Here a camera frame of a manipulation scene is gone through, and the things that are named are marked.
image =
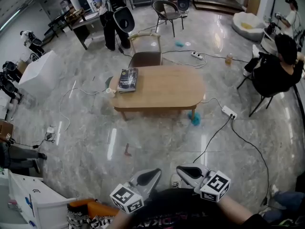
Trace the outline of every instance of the plastic bottle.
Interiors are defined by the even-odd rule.
[[[233,55],[229,53],[225,58],[225,64],[231,66],[233,60]]]

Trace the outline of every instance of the black shirt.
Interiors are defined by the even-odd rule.
[[[261,66],[254,69],[254,86],[261,95],[287,92],[290,87],[300,81],[303,61],[295,65],[294,72],[290,75],[282,68],[278,57],[265,53],[260,55],[262,56]]]
[[[133,218],[135,229],[259,228],[269,227],[253,215],[243,225],[230,222],[216,203],[201,199],[192,189],[168,189],[152,196],[151,201]]]

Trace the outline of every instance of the white t-shirt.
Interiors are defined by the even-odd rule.
[[[21,35],[21,39],[22,39],[23,43],[25,43],[27,46],[30,46],[30,44],[32,43],[29,39],[29,32],[32,32],[32,31],[24,31]]]
[[[297,11],[292,10],[289,15],[286,17],[286,20],[291,24],[291,26],[285,27],[284,33],[290,37],[294,37],[296,35],[296,31],[298,31],[301,25],[301,18]]]

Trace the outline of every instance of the book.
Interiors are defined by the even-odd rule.
[[[137,68],[122,70],[117,90],[120,93],[135,91],[137,85],[137,78],[138,78]]]

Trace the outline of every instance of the staircase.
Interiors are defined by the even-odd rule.
[[[197,10],[207,10],[226,14],[235,14],[244,11],[241,5],[231,0],[193,0]]]

